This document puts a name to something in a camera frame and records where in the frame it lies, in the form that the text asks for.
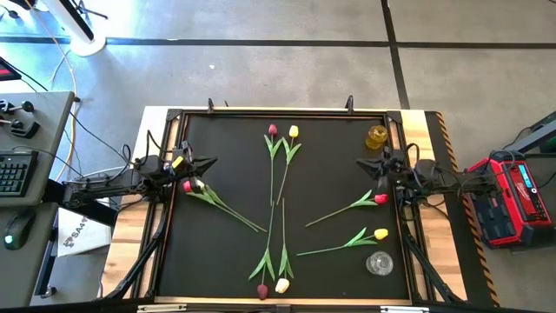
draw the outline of concrete floor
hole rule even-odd
[[[85,2],[109,15],[89,21],[109,37],[387,40],[380,0]],[[399,41],[556,42],[556,4],[547,0],[390,0],[390,9]],[[2,18],[0,33],[45,36],[28,13],[21,15]],[[42,16],[63,35],[49,14]],[[0,55],[43,83],[61,58],[55,45],[35,43],[0,43]],[[554,110],[555,58],[556,50],[400,49],[411,108],[442,112],[461,168]],[[388,48],[109,45],[69,59],[84,100],[80,120],[116,147],[135,142],[145,105],[206,105],[212,97],[231,106],[342,107],[353,94],[359,108],[400,108]],[[63,65],[51,89],[71,88]],[[121,165],[94,138],[81,130],[77,137],[84,172]],[[67,151],[65,142],[59,155]],[[486,252],[503,306],[556,310],[556,250]],[[52,282],[61,294],[48,301],[94,298],[98,258],[57,261]]]

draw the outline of pink tulip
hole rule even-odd
[[[270,124],[270,127],[268,127],[268,133],[270,136],[274,136],[278,134],[278,129],[276,128],[276,125]]]
[[[268,296],[268,287],[263,284],[258,285],[257,293],[259,294],[260,300],[265,300]]]
[[[387,194],[376,195],[376,196],[374,196],[374,201],[377,204],[387,203],[388,202],[388,195]]]
[[[191,192],[193,191],[193,189],[191,188],[191,182],[187,181],[185,183],[183,183],[183,190],[185,190],[185,192]]]

